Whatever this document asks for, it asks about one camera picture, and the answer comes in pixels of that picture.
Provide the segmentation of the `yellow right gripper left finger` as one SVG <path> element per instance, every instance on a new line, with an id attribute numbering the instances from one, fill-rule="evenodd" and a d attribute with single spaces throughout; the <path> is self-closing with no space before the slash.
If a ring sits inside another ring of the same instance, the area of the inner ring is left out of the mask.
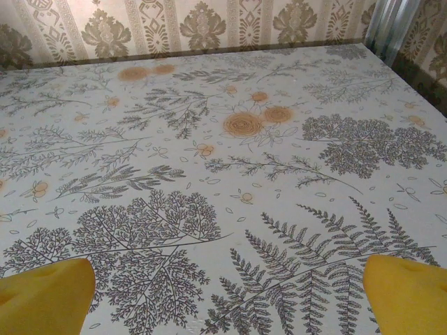
<path id="1" fill-rule="evenodd" d="M 64 260 L 1 279 L 2 334 L 79 334 L 95 292 L 84 258 Z"/>

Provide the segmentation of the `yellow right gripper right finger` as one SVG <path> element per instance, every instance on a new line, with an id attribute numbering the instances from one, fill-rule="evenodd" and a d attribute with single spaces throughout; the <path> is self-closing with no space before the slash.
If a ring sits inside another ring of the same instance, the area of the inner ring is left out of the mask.
<path id="1" fill-rule="evenodd" d="M 363 286 L 382 334 L 446 334 L 444 268 L 372 255 Z"/>

